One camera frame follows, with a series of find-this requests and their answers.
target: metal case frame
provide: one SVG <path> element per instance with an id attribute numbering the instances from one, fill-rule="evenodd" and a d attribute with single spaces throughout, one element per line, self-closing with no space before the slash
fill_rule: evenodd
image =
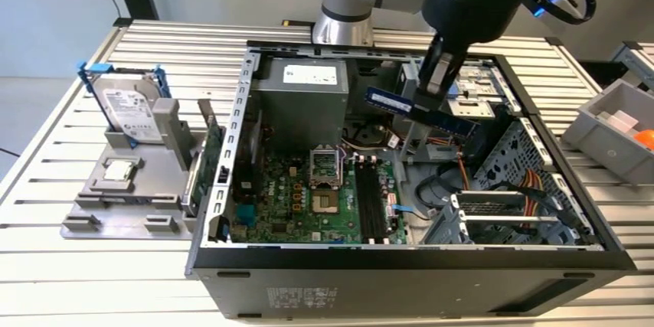
<path id="1" fill-rule="evenodd" d="M 419 53 L 365 47 L 248 42 L 259 48 L 245 54 L 237 84 L 232 122 L 222 155 L 237 148 L 237 112 L 247 102 L 251 75 L 259 53 L 299 56 L 309 47 L 313 57 L 347 57 L 349 51 L 371 57 L 413 57 Z M 475 54 L 499 65 L 503 79 L 517 98 L 521 115 L 529 121 L 552 165 L 568 183 L 603 251 L 501 251 L 484 246 L 440 246 L 428 250 L 395 246 L 311 249 L 279 246 L 210 247 L 209 234 L 220 236 L 229 192 L 231 167 L 218 164 L 212 198 L 200 211 L 186 263 L 188 277 L 198 276 L 226 318 L 245 317 L 400 317 L 400 316 L 533 316 L 564 304 L 630 271 L 634 263 L 608 223 L 572 172 L 553 135 L 544 126 L 537 108 L 503 56 Z M 280 298 L 303 293 L 324 294 L 321 307 L 283 307 Z M 391 304 L 392 308 L 380 308 Z"/>

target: green circuit board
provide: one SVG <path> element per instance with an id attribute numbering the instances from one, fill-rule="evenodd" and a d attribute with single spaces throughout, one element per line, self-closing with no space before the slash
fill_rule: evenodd
<path id="1" fill-rule="evenodd" d="M 233 241 L 361 244 L 352 162 L 345 162 L 341 171 L 341 187 L 336 191 L 328 188 L 311 189 L 308 155 L 267 157 L 260 201 L 255 205 L 255 222 L 251 226 L 232 226 Z M 391 166 L 379 165 L 377 174 L 383 178 L 393 178 Z M 396 231 L 389 232 L 387 238 L 392 244 L 405 244 L 400 218 L 397 225 Z"/>

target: orange object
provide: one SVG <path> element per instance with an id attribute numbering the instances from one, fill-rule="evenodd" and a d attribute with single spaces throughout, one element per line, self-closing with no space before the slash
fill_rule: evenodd
<path id="1" fill-rule="evenodd" d="M 642 132 L 638 132 L 634 134 L 634 139 L 644 144 L 646 147 L 650 149 L 654 149 L 654 130 L 643 130 Z"/>

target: sticker label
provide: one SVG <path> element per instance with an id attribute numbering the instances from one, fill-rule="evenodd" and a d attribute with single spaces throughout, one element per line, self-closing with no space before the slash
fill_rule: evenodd
<path id="1" fill-rule="evenodd" d="M 268 287 L 269 307 L 328 309 L 336 302 L 337 287 Z"/>
<path id="2" fill-rule="evenodd" d="M 393 149 L 395 147 L 397 147 L 399 137 L 393 133 L 391 133 L 391 135 L 392 136 L 388 139 L 388 147 Z"/>
<path id="3" fill-rule="evenodd" d="M 400 109 L 400 110 L 405 111 L 407 113 L 411 111 L 409 105 L 407 105 L 405 103 L 400 103 L 399 101 L 395 101 L 395 100 L 389 99 L 388 97 L 381 96 L 376 93 L 373 93 L 369 98 L 372 99 L 372 101 L 377 101 L 379 103 L 383 103 L 387 106 L 392 106 L 395 109 Z"/>
<path id="4" fill-rule="evenodd" d="M 160 142 L 161 134 L 146 98 L 130 90 L 105 89 L 102 93 L 124 134 L 138 142 Z"/>
<path id="5" fill-rule="evenodd" d="M 320 65 L 287 65 L 284 67 L 284 83 L 328 84 L 335 86 L 336 67 Z"/>

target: motherboard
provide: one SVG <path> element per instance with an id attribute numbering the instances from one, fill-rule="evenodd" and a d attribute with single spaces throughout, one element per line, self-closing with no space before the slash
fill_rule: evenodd
<path id="1" fill-rule="evenodd" d="M 407 243 L 403 220 L 391 207 L 399 205 L 399 196 L 389 163 L 379 160 L 368 165 L 372 174 L 357 177 L 355 160 L 345 159 L 337 150 L 333 152 L 336 165 L 324 150 L 315 155 L 265 158 L 256 203 L 237 204 L 232 241 L 369 244 L 373 240 L 364 236 L 367 229 L 380 221 L 375 225 L 380 234 L 377 243 Z M 312 181 L 316 176 L 339 176 L 341 184 L 316 185 Z M 372 191 L 364 196 L 368 204 L 364 206 L 360 206 L 360 188 Z"/>

